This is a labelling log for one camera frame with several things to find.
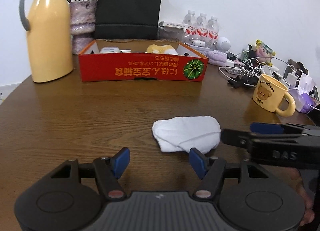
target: white speaker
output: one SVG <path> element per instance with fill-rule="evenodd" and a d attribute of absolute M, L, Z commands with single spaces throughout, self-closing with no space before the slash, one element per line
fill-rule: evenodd
<path fill-rule="evenodd" d="M 217 40 L 217 50 L 221 52 L 228 52 L 231 48 L 230 41 L 225 37 L 218 37 Z"/>

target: black paper bag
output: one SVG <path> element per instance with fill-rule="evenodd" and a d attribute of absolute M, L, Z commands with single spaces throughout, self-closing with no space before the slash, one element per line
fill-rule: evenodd
<path fill-rule="evenodd" d="M 98 0 L 95 39 L 157 38 L 161 0 Z"/>

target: mug handle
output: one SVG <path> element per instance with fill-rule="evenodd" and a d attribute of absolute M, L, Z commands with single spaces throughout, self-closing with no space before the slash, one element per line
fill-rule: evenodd
<path fill-rule="evenodd" d="M 281 117 L 290 117 L 293 115 L 295 109 L 296 109 L 296 102 L 294 101 L 294 98 L 288 93 L 285 92 L 284 96 L 287 98 L 289 102 L 289 106 L 286 110 L 281 110 L 280 108 L 276 108 L 276 113 L 279 114 Z"/>

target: white cloth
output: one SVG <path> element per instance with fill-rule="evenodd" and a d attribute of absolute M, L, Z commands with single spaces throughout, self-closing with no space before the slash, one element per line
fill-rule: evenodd
<path fill-rule="evenodd" d="M 153 123 L 152 133 L 162 152 L 186 151 L 195 147 L 205 154 L 220 142 L 220 125 L 213 117 L 176 117 Z"/>

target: yellow thermos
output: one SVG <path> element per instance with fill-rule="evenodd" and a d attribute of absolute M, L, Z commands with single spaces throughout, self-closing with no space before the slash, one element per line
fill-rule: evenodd
<path fill-rule="evenodd" d="M 68 74 L 73 63 L 67 0 L 34 0 L 28 18 L 24 1 L 20 0 L 19 13 L 27 31 L 33 81 L 47 82 Z"/>

